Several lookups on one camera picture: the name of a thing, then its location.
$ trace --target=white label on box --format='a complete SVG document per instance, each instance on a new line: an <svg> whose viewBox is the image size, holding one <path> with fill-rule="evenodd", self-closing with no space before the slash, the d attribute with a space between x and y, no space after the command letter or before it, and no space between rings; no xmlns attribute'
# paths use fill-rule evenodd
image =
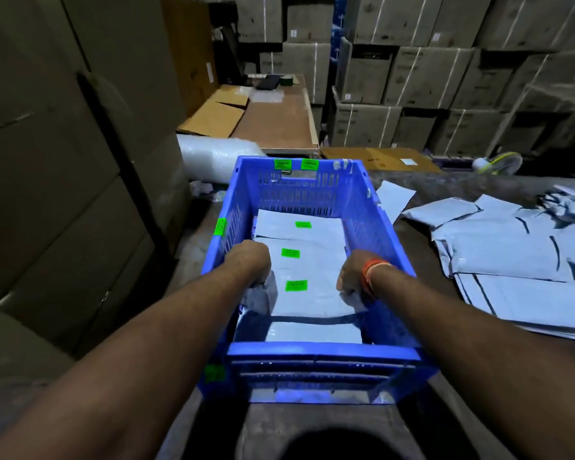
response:
<svg viewBox="0 0 575 460"><path fill-rule="evenodd" d="M209 74L209 82L212 84L215 82L215 79L213 78L213 67L211 66L211 63L207 63L207 72Z"/></svg>

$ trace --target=forearm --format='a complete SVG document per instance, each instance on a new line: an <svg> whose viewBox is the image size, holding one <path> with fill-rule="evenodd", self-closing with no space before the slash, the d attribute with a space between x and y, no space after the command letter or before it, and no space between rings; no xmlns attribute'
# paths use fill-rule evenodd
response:
<svg viewBox="0 0 575 460"><path fill-rule="evenodd" d="M0 458L153 458L254 276L222 265L131 320L47 389Z"/></svg>
<svg viewBox="0 0 575 460"><path fill-rule="evenodd" d="M575 360L536 335L399 270L372 271L391 306L469 406L521 454L575 457Z"/></svg>

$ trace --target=bracelet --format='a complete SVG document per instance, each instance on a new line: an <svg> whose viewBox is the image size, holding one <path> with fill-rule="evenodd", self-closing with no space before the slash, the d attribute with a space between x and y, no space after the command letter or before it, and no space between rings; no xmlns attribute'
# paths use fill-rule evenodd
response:
<svg viewBox="0 0 575 460"><path fill-rule="evenodd" d="M375 292L373 291L373 286L370 283L370 275L372 270L374 270L374 268L377 268L377 266L380 265L392 266L392 264L389 261L382 260L381 258L373 258L372 260L368 260L368 262L364 264L364 267L362 268L362 276L360 277L360 283L362 284L362 289L366 293L368 293L368 295L374 298L377 298L377 296L375 295Z"/></svg>

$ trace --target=stack of polybag packages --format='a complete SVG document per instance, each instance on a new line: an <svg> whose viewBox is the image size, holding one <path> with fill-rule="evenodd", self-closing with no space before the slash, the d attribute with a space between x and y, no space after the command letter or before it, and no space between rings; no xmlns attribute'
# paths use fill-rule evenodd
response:
<svg viewBox="0 0 575 460"><path fill-rule="evenodd" d="M340 219L260 210L253 240L268 246L272 274L246 293L235 341L362 343L364 306L336 289L347 258Z"/></svg>
<svg viewBox="0 0 575 460"><path fill-rule="evenodd" d="M529 331L575 339L575 191L558 190L542 208L483 195L402 215L430 227L443 271L467 303Z"/></svg>

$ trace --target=green label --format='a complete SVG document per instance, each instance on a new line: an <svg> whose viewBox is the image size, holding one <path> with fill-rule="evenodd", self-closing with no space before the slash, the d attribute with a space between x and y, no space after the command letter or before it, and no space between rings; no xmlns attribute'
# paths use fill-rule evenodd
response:
<svg viewBox="0 0 575 460"><path fill-rule="evenodd" d="M302 292L307 290L307 281L286 281L286 292Z"/></svg>
<svg viewBox="0 0 575 460"><path fill-rule="evenodd" d="M307 171L317 171L318 168L319 168L318 159L303 158L302 163L300 163L300 169L304 169Z"/></svg>
<svg viewBox="0 0 575 460"><path fill-rule="evenodd" d="M289 248L282 248L281 256L287 256L290 258L300 258L300 250L291 250Z"/></svg>
<svg viewBox="0 0 575 460"><path fill-rule="evenodd" d="M215 231L213 232L213 235L223 235L225 230L226 230L226 219L219 218L217 220L217 224L215 224Z"/></svg>
<svg viewBox="0 0 575 460"><path fill-rule="evenodd" d="M282 171L291 171L292 170L292 160L290 160L290 159L276 159L275 160L275 169L280 169Z"/></svg>
<svg viewBox="0 0 575 460"><path fill-rule="evenodd" d="M209 363L205 366L205 382L212 383L214 381L225 381L226 369L222 365Z"/></svg>

